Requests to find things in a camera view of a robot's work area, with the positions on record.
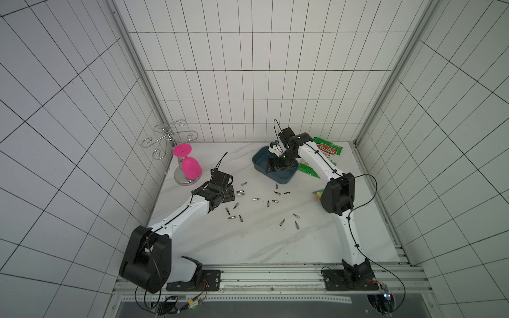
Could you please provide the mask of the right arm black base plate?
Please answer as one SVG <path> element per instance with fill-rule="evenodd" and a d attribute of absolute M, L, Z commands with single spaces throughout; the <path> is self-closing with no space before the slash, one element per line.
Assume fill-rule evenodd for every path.
<path fill-rule="evenodd" d="M 322 275 L 325 289 L 334 292 L 373 292 L 379 290 L 379 285 L 373 282 L 372 271 L 358 270 L 333 270 L 324 266 L 320 274 Z"/>

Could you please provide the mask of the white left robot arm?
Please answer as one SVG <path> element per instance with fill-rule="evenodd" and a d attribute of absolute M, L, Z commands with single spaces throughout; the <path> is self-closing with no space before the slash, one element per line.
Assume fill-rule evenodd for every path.
<path fill-rule="evenodd" d="M 135 228 L 119 267 L 121 278 L 155 294 L 172 284 L 178 291 L 202 286 L 201 262 L 173 252 L 172 241 L 221 204 L 235 200 L 233 176 L 211 169 L 211 178 L 176 211 L 149 227 Z"/>

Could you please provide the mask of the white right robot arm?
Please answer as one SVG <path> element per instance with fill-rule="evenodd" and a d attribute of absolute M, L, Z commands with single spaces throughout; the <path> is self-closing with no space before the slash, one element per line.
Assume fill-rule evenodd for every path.
<path fill-rule="evenodd" d="M 289 127 L 278 132 L 277 137 L 277 142 L 267 148 L 268 153 L 262 159 L 254 160 L 254 164 L 269 178 L 286 184 L 298 169 L 297 159 L 306 161 L 326 183 L 320 203 L 326 212 L 334 215 L 343 249 L 344 281 L 349 286 L 356 286 L 373 278 L 370 260 L 357 242 L 353 220 L 355 176 L 334 166 L 306 132 L 297 135 Z"/>

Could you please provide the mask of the dark teal plastic storage box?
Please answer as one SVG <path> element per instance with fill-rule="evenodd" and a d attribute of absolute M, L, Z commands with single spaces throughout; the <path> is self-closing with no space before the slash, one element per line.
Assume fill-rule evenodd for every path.
<path fill-rule="evenodd" d="M 260 148 L 252 157 L 252 163 L 256 171 L 267 176 L 279 184 L 287 184 L 298 171 L 299 162 L 293 160 L 289 168 L 281 169 L 272 162 L 276 155 L 269 151 L 269 147 Z"/>

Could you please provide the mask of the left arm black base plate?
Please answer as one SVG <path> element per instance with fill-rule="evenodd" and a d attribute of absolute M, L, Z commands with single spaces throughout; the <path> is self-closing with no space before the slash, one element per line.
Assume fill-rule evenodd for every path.
<path fill-rule="evenodd" d="M 221 270 L 200 270 L 189 282 L 167 283 L 168 292 L 216 292 L 220 289 Z"/>

